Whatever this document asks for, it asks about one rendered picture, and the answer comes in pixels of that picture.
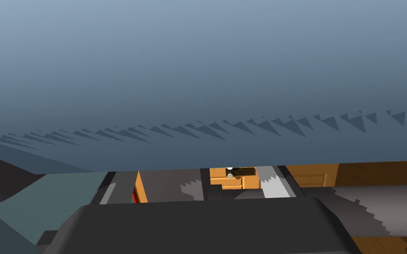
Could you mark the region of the orange wooden cabinet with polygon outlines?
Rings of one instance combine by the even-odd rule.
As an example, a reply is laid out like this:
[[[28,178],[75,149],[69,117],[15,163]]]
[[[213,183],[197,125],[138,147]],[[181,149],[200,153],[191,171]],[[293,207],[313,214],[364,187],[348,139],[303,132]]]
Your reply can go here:
[[[233,169],[247,169],[248,174],[236,175],[235,172],[230,172],[228,168],[209,168],[210,184],[220,186],[223,190],[261,189],[261,183],[256,167]],[[228,173],[232,173],[234,178],[227,178]]]

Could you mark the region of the brown wooden door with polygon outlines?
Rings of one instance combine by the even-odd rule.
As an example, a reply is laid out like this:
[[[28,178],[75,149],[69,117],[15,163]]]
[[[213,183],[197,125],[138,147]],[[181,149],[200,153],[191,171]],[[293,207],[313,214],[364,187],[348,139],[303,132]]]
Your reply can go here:
[[[287,165],[299,187],[334,187],[339,164]]]

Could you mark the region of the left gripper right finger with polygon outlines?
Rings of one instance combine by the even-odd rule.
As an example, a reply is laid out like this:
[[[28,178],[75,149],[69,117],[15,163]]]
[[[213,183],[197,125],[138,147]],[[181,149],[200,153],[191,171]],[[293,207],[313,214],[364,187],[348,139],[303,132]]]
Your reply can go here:
[[[304,193],[285,165],[256,167],[265,198],[304,197]]]

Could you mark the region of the orange wooden panel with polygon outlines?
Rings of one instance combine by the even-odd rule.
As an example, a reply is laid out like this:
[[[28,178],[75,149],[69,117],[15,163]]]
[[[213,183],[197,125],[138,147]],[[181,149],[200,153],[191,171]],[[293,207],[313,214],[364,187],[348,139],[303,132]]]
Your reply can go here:
[[[148,203],[146,192],[140,176],[140,171],[137,172],[135,185],[132,193],[132,200],[134,203]]]

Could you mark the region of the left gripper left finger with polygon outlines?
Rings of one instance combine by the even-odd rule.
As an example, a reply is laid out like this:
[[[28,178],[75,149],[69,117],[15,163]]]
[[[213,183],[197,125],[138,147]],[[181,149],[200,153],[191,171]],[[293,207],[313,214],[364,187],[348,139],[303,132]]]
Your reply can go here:
[[[135,189],[137,172],[108,172],[97,192],[92,198],[91,205],[131,203]]]

